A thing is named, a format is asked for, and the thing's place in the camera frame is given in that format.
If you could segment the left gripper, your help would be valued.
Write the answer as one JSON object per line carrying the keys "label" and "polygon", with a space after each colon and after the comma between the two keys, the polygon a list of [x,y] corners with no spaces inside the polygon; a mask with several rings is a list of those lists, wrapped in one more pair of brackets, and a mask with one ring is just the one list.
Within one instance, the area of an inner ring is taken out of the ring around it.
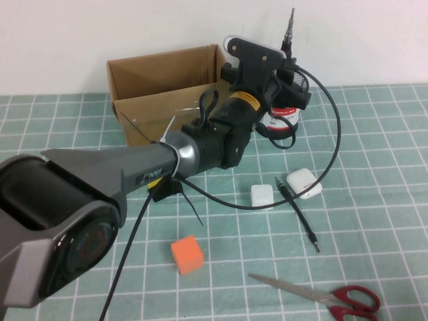
{"label": "left gripper", "polygon": [[281,85],[275,74],[277,69],[279,72],[294,72],[296,63],[297,58],[288,59],[283,55],[240,59],[237,67],[224,63],[220,78],[230,84],[231,93],[246,92],[265,102],[273,102],[280,94],[280,106],[305,110],[312,95],[307,79],[298,79],[291,84],[282,81]]}

